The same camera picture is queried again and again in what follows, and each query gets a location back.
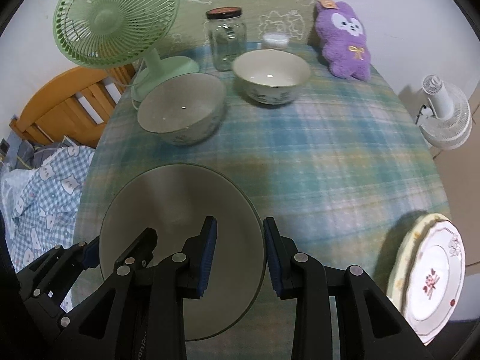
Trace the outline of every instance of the wooden bed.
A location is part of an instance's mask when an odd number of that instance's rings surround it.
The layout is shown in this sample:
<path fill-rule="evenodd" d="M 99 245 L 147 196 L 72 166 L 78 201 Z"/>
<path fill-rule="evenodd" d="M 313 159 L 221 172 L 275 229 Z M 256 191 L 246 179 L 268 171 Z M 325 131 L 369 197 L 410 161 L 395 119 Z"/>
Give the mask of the wooden bed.
<path fill-rule="evenodd" d="M 68 135 L 82 145 L 95 148 L 116 105 L 102 80 L 111 76 L 119 83 L 128 84 L 134 74 L 131 64 L 108 71 L 75 67 L 56 76 L 35 93 L 20 118 L 12 119 L 10 127 L 20 138 L 31 142 L 61 142 Z M 124 87 L 116 86 L 123 93 Z M 102 123 L 92 119 L 76 93 L 87 99 Z"/>

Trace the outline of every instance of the white fan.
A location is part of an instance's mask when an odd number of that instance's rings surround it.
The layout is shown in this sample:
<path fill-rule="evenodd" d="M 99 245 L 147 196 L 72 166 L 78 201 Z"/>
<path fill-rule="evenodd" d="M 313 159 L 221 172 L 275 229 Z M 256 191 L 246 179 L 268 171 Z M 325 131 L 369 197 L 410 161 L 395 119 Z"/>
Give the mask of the white fan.
<path fill-rule="evenodd" d="M 416 125 L 425 140 L 442 150 L 452 150 L 465 143 L 472 131 L 470 105 L 457 86 L 430 74 L 422 82 L 428 105 L 423 105 Z"/>

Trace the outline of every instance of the large bowl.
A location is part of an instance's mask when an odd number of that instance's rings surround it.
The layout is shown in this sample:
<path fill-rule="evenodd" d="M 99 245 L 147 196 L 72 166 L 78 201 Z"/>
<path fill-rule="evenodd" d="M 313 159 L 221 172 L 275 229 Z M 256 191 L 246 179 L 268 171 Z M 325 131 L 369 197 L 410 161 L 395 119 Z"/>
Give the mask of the large bowl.
<path fill-rule="evenodd" d="M 232 70 L 249 97 L 271 105 L 296 100 L 311 74 L 305 60 L 279 50 L 246 52 L 233 61 Z"/>
<path fill-rule="evenodd" d="M 260 290 L 266 265 L 263 228 L 248 198 L 213 170 L 165 165 L 139 175 L 118 193 L 100 232 L 100 268 L 106 278 L 114 261 L 145 228 L 158 235 L 153 266 L 181 251 L 187 238 L 200 233 L 208 215 L 217 219 L 217 245 L 204 296 L 183 300 L 186 340 L 231 327 Z"/>
<path fill-rule="evenodd" d="M 205 73 L 174 77 L 151 91 L 138 109 L 138 123 L 172 145 L 192 145 L 219 126 L 227 94 L 220 79 Z"/>

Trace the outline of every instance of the orange tag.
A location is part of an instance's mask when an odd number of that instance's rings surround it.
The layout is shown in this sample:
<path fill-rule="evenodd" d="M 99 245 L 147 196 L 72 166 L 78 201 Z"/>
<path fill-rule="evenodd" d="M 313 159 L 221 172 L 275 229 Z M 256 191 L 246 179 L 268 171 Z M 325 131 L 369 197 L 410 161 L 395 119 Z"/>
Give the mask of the orange tag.
<path fill-rule="evenodd" d="M 333 0 L 319 0 L 319 1 L 324 8 L 338 9 L 337 5 L 335 4 L 335 1 Z"/>

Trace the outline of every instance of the stuffed animal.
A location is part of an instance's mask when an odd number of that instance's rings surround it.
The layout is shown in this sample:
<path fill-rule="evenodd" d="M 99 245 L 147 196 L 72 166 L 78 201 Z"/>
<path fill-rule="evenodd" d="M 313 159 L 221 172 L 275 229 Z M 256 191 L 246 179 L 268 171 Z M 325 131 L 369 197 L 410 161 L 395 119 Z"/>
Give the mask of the stuffed animal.
<path fill-rule="evenodd" d="M 350 5 L 343 1 L 335 4 L 337 9 L 324 8 L 317 2 L 315 30 L 325 41 L 322 55 L 334 76 L 368 81 L 371 58 L 365 29 Z"/>

